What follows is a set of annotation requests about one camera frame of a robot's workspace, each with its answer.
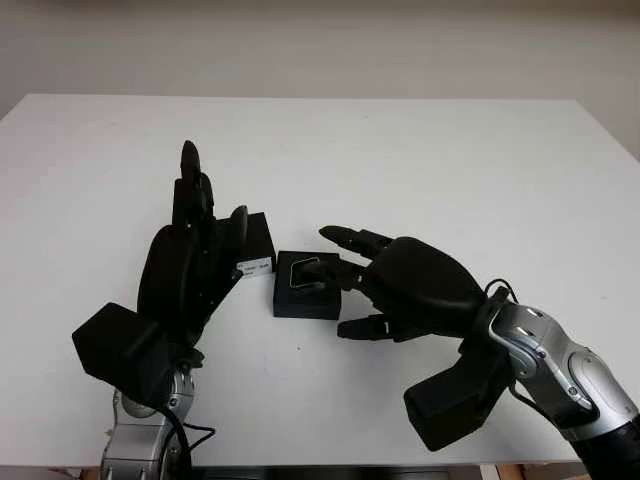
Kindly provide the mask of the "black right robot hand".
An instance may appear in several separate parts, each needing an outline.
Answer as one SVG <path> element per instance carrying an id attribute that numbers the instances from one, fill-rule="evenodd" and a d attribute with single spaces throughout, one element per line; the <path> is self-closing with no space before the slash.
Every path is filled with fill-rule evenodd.
<path id="1" fill-rule="evenodd" d="M 300 268 L 303 279 L 357 290 L 378 310 L 340 322 L 340 338 L 397 343 L 430 334 L 463 338 L 486 302 L 483 288 L 464 266 L 416 238 L 342 226 L 325 226 L 319 233 L 370 261 L 362 266 L 336 258 Z"/>

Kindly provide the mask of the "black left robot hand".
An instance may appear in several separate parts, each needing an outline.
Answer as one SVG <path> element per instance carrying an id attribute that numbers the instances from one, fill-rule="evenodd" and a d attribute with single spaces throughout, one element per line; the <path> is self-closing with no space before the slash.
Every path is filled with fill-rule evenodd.
<path id="1" fill-rule="evenodd" d="M 227 219 L 214 215 L 209 177 L 195 144 L 184 142 L 174 182 L 171 223 L 155 235 L 143 268 L 137 312 L 193 347 L 213 312 L 242 277 L 237 267 L 248 237 L 244 205 Z"/>

